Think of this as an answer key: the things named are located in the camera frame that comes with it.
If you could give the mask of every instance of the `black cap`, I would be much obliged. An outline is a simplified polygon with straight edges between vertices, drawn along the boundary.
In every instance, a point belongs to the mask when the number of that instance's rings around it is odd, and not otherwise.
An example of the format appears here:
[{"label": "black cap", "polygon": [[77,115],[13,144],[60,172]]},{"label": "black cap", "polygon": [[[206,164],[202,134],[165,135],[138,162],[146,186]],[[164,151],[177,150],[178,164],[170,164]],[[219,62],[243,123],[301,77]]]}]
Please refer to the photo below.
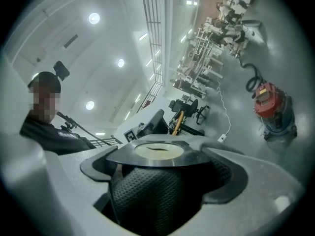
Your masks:
[{"label": "black cap", "polygon": [[61,92],[61,84],[57,75],[51,72],[41,72],[37,74],[32,81],[28,84],[28,88],[31,88],[34,82],[39,82],[42,85],[55,89],[55,93]]}]

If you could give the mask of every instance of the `microphone arm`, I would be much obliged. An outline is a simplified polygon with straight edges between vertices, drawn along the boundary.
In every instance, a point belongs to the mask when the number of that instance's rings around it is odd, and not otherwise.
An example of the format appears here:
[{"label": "microphone arm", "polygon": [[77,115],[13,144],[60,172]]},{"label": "microphone arm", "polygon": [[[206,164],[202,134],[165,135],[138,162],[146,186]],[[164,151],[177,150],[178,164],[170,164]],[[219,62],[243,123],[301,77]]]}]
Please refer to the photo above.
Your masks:
[{"label": "microphone arm", "polygon": [[78,126],[79,128],[81,128],[84,132],[88,133],[90,136],[93,136],[94,138],[96,138],[97,140],[105,143],[106,145],[111,146],[109,143],[105,142],[104,140],[102,140],[101,138],[93,135],[92,133],[90,133],[88,130],[86,130],[84,127],[82,127],[81,125],[79,125],[76,121],[74,121],[72,118],[65,116],[64,114],[62,114],[61,112],[57,112],[57,115],[59,117],[61,117],[62,119],[64,119],[65,121],[67,121],[68,123],[70,123],[72,125],[72,127],[74,126]]}]

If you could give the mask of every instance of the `gray floor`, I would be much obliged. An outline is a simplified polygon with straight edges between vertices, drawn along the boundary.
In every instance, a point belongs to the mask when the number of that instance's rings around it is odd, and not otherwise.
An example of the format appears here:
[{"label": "gray floor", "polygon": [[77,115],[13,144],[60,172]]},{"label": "gray floor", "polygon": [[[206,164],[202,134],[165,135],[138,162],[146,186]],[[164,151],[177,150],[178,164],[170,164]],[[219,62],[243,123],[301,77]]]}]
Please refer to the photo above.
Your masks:
[{"label": "gray floor", "polygon": [[[269,82],[292,96],[298,137],[277,137],[266,142],[263,127],[253,112],[254,101],[245,84],[254,73],[242,69],[238,60],[223,54],[221,91],[231,129],[225,143],[245,154],[277,163],[301,182],[313,169],[315,160],[315,86],[311,49],[294,17],[280,0],[255,0],[244,19],[257,19],[263,25],[251,39],[242,60],[252,62]],[[222,102],[215,90],[209,90],[211,106],[203,128],[206,135],[219,138],[229,128]]]}]

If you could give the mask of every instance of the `ceiling vent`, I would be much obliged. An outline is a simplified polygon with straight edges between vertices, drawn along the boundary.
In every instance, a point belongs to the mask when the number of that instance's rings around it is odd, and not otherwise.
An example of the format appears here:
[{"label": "ceiling vent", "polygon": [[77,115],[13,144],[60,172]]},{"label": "ceiling vent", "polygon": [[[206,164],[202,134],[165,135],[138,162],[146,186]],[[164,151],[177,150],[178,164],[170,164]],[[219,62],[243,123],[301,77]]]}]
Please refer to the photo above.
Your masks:
[{"label": "ceiling vent", "polygon": [[78,38],[78,35],[75,34],[72,38],[70,38],[70,40],[68,42],[66,42],[66,44],[63,46],[65,49],[67,49],[69,47],[69,45],[71,45],[73,43],[74,40],[76,40]]}]

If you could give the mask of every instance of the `power strip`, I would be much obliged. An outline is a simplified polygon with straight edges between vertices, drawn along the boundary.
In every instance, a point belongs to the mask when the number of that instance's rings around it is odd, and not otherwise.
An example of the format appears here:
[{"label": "power strip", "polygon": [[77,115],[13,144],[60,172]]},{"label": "power strip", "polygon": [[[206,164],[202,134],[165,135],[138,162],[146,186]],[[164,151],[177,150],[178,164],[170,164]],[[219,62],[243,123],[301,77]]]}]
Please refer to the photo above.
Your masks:
[{"label": "power strip", "polygon": [[225,139],[226,139],[226,135],[225,135],[225,134],[222,134],[222,135],[220,136],[220,138],[218,139],[218,142],[223,143],[223,142],[225,141]]}]

